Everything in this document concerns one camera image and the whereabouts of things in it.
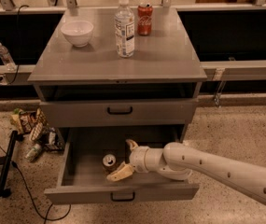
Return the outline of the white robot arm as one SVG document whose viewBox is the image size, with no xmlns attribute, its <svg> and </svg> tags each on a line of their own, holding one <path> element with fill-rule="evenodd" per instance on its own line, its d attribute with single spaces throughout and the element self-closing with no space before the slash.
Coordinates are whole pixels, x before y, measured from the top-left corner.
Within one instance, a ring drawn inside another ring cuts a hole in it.
<svg viewBox="0 0 266 224">
<path fill-rule="evenodd" d="M 132 139 L 126 143 L 131 151 L 129 160 L 107 176 L 109 181 L 148 172 L 185 180 L 197 171 L 266 205 L 266 167 L 202 152 L 177 142 L 163 148 L 140 146 Z"/>
</svg>

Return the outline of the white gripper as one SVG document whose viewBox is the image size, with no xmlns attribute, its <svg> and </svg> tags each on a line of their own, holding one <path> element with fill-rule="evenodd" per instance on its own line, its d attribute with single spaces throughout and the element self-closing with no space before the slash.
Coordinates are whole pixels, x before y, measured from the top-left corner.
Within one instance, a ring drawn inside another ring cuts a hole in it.
<svg viewBox="0 0 266 224">
<path fill-rule="evenodd" d="M 139 147 L 132 139 L 127 139 L 126 144 L 131 151 L 130 163 L 123 161 L 114 172 L 106 177 L 108 181 L 120 181 L 131 176 L 134 171 L 137 173 L 158 172 L 164 166 L 162 148 Z"/>
</svg>

